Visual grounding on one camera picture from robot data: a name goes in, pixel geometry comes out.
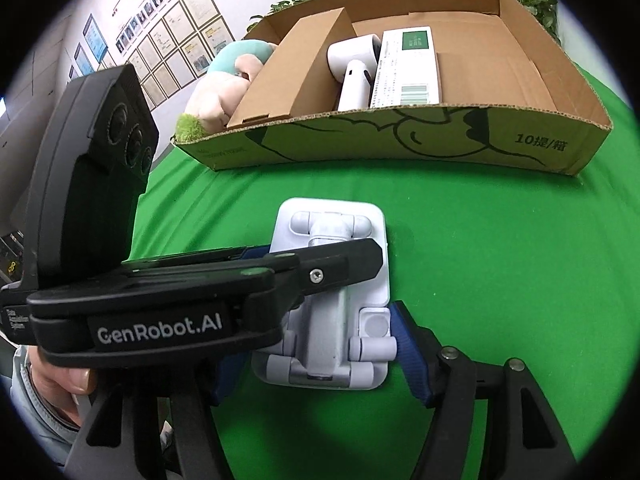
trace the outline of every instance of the barcode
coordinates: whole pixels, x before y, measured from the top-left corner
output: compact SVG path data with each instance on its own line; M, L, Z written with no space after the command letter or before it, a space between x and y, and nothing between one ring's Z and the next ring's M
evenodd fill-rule
M401 105L425 105L429 103L427 85L404 85L400 91Z

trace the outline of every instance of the green label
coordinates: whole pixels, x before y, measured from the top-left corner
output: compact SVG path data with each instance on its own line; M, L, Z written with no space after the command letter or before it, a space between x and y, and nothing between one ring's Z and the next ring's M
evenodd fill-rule
M426 30L412 30L402 33L402 50L429 48Z

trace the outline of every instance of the cardboard box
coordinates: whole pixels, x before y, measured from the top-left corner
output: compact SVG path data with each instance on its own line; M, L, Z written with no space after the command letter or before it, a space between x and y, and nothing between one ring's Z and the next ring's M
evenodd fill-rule
M335 112L329 44L429 26L441 104ZM356 158L458 160L577 174L611 130L593 89L516 0L310 0L249 38L280 46L227 131L179 145L214 170Z

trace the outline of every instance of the human hand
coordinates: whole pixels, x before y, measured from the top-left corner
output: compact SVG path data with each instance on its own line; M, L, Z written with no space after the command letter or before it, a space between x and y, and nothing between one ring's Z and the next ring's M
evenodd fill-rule
M38 393L51 404L58 415L80 426L82 420L74 395L89 395L96 387L94 370L85 368L60 368L48 363L37 346L29 346L31 381Z

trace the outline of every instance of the camera lens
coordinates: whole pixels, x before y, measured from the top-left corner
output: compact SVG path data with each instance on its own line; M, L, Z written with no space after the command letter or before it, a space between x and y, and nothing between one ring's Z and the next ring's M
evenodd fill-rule
M129 140L127 141L127 147L125 150L125 161L127 163L127 166L133 168L136 160L138 160L140 151L142 151L142 132L140 131L139 126L136 124L129 134Z
M146 175L149 172L153 161L154 154L151 153L151 148L147 146L142 154L142 161L140 162L140 169L142 170L143 175Z
M124 136L124 127L127 124L127 107L120 103L116 106L109 120L107 139L111 144L117 144Z

